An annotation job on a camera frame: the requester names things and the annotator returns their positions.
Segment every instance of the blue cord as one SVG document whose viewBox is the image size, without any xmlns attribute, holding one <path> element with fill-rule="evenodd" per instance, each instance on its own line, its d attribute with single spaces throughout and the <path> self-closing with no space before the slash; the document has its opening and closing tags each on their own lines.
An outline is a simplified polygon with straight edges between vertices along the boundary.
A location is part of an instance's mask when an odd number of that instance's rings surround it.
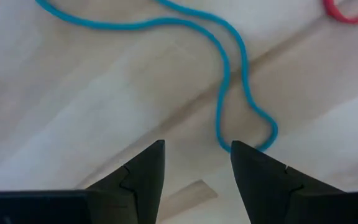
<svg viewBox="0 0 358 224">
<path fill-rule="evenodd" d="M 162 26 L 162 25 L 182 25 L 187 26 L 191 29 L 194 29 L 204 36 L 206 36 L 219 50 L 219 53 L 221 54 L 222 60 L 223 60 L 223 81 L 221 83 L 221 86 L 219 88 L 218 93 L 218 102 L 216 107 L 216 137 L 218 139 L 219 145 L 226 150 L 227 152 L 231 151 L 231 147 L 228 143 L 225 142 L 224 138 L 222 137 L 221 132 L 221 117 L 222 117 L 222 110 L 223 110 L 223 102 L 224 102 L 224 96 L 226 95 L 229 84 L 230 84 L 230 63 L 229 63 L 229 57 L 227 56 L 226 51 L 224 50 L 223 46 L 219 42 L 215 36 L 210 33 L 205 28 L 199 26 L 198 24 L 184 20 L 184 19 L 178 19 L 178 18 L 172 18 L 172 17 L 159 17 L 155 19 L 150 19 L 142 22 L 134 22 L 134 23 L 112 23 L 112 22 L 98 22 L 98 21 L 91 21 L 88 19 L 82 19 L 76 16 L 69 15 L 65 12 L 62 12 L 58 10 L 56 7 L 52 6 L 47 0 L 35 0 L 41 7 L 43 7 L 46 11 L 53 14 L 54 16 L 60 18 L 63 21 L 70 22 L 72 24 L 76 24 L 79 26 L 85 26 L 93 29 L 111 29 L 111 30 L 141 30 L 141 29 L 148 29 L 155 26 Z M 236 29 L 230 25 L 227 21 L 224 19 L 221 19 L 218 16 L 215 16 L 214 14 L 210 14 L 207 12 L 197 11 L 194 9 L 190 9 L 187 7 L 179 6 L 173 2 L 170 2 L 168 0 L 156 0 L 160 4 L 163 4 L 164 6 L 170 7 L 173 10 L 176 10 L 178 12 L 188 14 L 191 16 L 200 17 L 203 19 L 207 19 L 213 22 L 216 22 L 223 27 L 225 27 L 235 38 L 241 52 L 241 62 L 242 62 L 242 86 L 244 89 L 245 96 L 247 98 L 249 106 L 264 120 L 266 120 L 272 127 L 272 132 L 269 136 L 269 138 L 261 145 L 258 146 L 257 149 L 260 151 L 265 151 L 268 149 L 274 142 L 274 140 L 277 138 L 278 134 L 278 126 L 277 123 L 274 121 L 274 119 L 269 116 L 266 112 L 264 112 L 262 109 L 260 109 L 251 94 L 249 82 L 248 82 L 248 58 L 247 58 L 247 51 L 246 46 L 244 44 L 244 41 L 242 40 L 242 37 L 240 34 L 236 31 Z"/>
<path fill-rule="evenodd" d="M 277 138 L 278 126 L 277 126 L 277 123 L 275 122 L 275 120 L 270 115 L 268 115 L 264 110 L 260 109 L 257 106 L 256 102 L 254 101 L 254 98 L 252 97 L 252 93 L 251 93 L 249 82 L 248 82 L 249 63 L 248 63 L 246 45 L 244 44 L 244 41 L 242 40 L 242 37 L 238 33 L 238 31 L 236 31 L 236 29 L 230 23 L 228 23 L 227 21 L 225 21 L 224 19 L 222 19 L 218 16 L 215 16 L 214 14 L 190 9 L 187 7 L 183 7 L 183 6 L 180 6 L 178 4 L 175 4 L 175 3 L 167 1 L 167 0 L 156 0 L 156 1 L 158 1 L 160 4 L 163 4 L 164 6 L 172 8 L 173 10 L 176 10 L 183 14 L 200 17 L 202 19 L 206 19 L 209 21 L 213 21 L 217 24 L 220 24 L 221 26 L 226 28 L 231 33 L 231 35 L 233 35 L 233 37 L 235 38 L 235 40 L 237 42 L 237 45 L 240 48 L 241 64 L 242 64 L 242 66 L 241 66 L 242 67 L 241 68 L 242 69 L 241 70 L 242 87 L 244 89 L 244 94 L 246 96 L 248 104 L 261 118 L 266 120 L 272 128 L 272 132 L 271 132 L 270 136 L 268 137 L 268 139 L 262 145 L 257 146 L 257 149 L 262 152 L 265 151 L 266 149 L 268 149 Z M 221 117 L 222 117 L 221 114 L 222 114 L 222 108 L 223 108 L 223 99 L 224 99 L 224 95 L 226 92 L 227 92 L 227 90 L 226 89 L 222 90 L 222 88 L 221 88 L 221 91 L 219 91 L 218 106 L 216 107 L 216 125 L 215 125 L 215 127 L 216 127 L 216 135 L 217 135 L 219 144 L 226 151 L 230 152 L 230 146 L 224 141 L 222 134 L 221 134 Z"/>
</svg>

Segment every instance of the red rope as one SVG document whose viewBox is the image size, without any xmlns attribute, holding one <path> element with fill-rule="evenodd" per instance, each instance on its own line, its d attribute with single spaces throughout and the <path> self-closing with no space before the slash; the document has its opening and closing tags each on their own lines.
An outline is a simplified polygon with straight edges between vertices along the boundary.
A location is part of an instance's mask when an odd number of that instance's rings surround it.
<svg viewBox="0 0 358 224">
<path fill-rule="evenodd" d="M 334 0 L 323 0 L 323 2 L 327 14 L 335 18 L 337 21 L 344 22 L 347 24 L 358 24 L 358 16 L 353 18 L 345 17 L 335 6 Z"/>
</svg>

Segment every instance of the floor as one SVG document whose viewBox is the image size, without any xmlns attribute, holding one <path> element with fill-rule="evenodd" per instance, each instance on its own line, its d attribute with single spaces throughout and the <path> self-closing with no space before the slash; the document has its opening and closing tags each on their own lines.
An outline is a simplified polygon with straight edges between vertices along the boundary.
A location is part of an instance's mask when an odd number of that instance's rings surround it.
<svg viewBox="0 0 358 224">
<path fill-rule="evenodd" d="M 317 0 L 177 2 L 219 14 L 245 38 L 255 99 L 280 127 L 267 154 L 358 190 L 358 26 L 323 16 Z M 54 3 L 105 21 L 180 16 L 151 0 Z M 352 14 L 358 1 L 340 7 Z M 225 136 L 255 145 L 269 127 L 243 99 L 235 45 L 198 22 L 232 59 Z M 216 49 L 185 28 L 101 32 L 32 1 L 0 0 L 0 189 L 83 188 L 166 139 L 159 222 L 244 223 L 229 156 L 214 138 L 220 79 Z"/>
</svg>

